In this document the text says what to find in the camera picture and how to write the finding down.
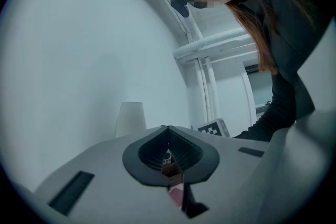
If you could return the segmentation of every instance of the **pink object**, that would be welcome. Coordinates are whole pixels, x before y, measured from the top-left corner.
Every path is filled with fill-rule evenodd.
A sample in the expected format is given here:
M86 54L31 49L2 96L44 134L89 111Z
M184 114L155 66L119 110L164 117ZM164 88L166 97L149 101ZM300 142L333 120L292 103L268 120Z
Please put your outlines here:
M182 202L183 202L183 191L178 189L178 188L174 188L169 195L172 197L172 199L174 200L174 202L176 203L177 207L182 207Z

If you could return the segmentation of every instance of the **gray device surface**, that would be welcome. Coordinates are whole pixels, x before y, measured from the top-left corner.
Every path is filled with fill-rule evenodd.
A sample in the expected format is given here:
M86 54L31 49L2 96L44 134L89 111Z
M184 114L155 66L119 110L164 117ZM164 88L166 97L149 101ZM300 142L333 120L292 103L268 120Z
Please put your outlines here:
M68 217L75 223L276 223L294 214L320 185L331 164L336 112L314 112L270 143L204 134L177 127L215 147L219 165L206 182L191 185L209 210L188 218L165 187L145 186L124 168L128 145L157 131L99 143L51 174L36 190L49 203L79 171L94 174ZM262 157L240 148L265 151Z

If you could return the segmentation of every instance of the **black jacket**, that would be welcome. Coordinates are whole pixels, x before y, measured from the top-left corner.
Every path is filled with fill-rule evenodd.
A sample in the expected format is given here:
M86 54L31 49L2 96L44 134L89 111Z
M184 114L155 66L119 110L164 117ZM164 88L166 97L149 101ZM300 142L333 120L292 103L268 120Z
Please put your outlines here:
M277 16L277 34L273 34L266 23L259 1L248 0L239 5L260 20L278 74L272 76L273 97L268 109L248 131L235 138L270 141L276 130L291 126L296 119L314 110L297 71L323 36L331 15L315 2L317 10L312 26L291 0L261 0Z

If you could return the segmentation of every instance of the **white lamp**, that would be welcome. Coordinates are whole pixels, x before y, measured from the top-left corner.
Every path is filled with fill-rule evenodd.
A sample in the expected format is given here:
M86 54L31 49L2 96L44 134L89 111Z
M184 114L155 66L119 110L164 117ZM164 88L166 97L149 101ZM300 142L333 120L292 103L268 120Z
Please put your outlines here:
M117 119L115 136L121 137L128 134L143 132L146 128L145 113L141 102L122 102Z

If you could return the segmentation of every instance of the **black slot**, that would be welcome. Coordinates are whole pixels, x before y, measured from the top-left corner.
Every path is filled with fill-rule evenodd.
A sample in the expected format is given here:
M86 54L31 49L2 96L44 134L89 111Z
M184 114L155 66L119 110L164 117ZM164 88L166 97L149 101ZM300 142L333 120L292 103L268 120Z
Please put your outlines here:
M254 150L253 148L248 148L248 147L241 147L240 149L238 149L238 151L246 153L248 155L256 156L259 158L261 158L263 154L265 153L265 151Z
M182 211L184 211L189 218L193 218L208 210L209 208L206 205L195 201L190 185L184 184Z
M93 177L94 174L83 171L78 172L59 194L49 202L49 206L65 216L68 215Z

